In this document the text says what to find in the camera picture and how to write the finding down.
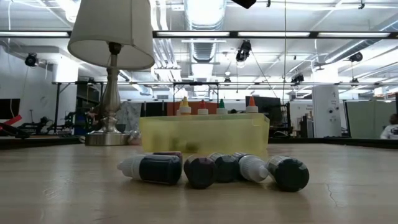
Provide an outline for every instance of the translucent container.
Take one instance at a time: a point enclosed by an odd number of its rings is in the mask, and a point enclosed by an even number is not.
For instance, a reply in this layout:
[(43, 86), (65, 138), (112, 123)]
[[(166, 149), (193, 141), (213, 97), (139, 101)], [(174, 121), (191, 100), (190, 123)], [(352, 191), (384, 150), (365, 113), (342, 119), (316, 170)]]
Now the translucent container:
[(268, 156), (269, 119), (259, 113), (146, 117), (140, 119), (140, 130), (146, 152)]

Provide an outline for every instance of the white bottle cap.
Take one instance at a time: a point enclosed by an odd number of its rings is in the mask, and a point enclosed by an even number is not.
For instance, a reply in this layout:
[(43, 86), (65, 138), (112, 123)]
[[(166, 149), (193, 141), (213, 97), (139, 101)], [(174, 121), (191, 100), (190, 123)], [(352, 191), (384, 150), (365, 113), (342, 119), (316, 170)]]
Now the white bottle cap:
[(242, 176), (246, 180), (261, 182), (268, 176), (266, 162), (257, 156), (246, 155), (239, 161)]
[(182, 107), (180, 107), (180, 113), (181, 114), (190, 114), (191, 113), (191, 107), (190, 106), (182, 106)]
[(246, 113), (258, 113), (259, 108), (258, 106), (247, 106), (246, 107)]
[(133, 158), (125, 159), (118, 164), (118, 170), (121, 170), (126, 177), (141, 180), (139, 175), (139, 165), (144, 157), (145, 155), (138, 155)]
[(228, 110), (225, 108), (217, 108), (217, 114), (228, 114)]
[(198, 109), (198, 115), (209, 115), (208, 109)]

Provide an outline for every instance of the lampshade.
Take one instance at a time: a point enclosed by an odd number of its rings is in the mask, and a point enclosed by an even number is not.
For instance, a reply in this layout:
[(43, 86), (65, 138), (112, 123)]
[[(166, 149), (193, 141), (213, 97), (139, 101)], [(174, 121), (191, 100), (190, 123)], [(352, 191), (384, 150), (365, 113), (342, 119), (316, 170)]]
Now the lampshade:
[(148, 0), (81, 0), (69, 52), (82, 61), (110, 67), (109, 42), (122, 45), (119, 69), (142, 70), (153, 66)]

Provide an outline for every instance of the wooden table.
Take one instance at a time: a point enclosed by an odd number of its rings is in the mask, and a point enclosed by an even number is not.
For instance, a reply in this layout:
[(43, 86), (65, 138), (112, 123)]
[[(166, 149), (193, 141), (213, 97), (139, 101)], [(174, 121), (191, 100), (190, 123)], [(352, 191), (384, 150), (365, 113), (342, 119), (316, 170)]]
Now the wooden table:
[(300, 192), (263, 184), (206, 190), (131, 180), (116, 164), (139, 147), (84, 145), (0, 151), (0, 223), (397, 223), (398, 151), (275, 144), (306, 163)]

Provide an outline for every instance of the green bottle cap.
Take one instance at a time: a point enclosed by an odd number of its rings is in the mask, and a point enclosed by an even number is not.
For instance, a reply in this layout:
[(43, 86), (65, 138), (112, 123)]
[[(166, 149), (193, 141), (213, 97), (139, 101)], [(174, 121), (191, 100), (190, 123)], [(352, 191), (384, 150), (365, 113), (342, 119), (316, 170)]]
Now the green bottle cap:
[(221, 101), (220, 101), (220, 103), (219, 103), (219, 105), (218, 105), (218, 108), (225, 108), (224, 100), (223, 100), (223, 99), (221, 99)]

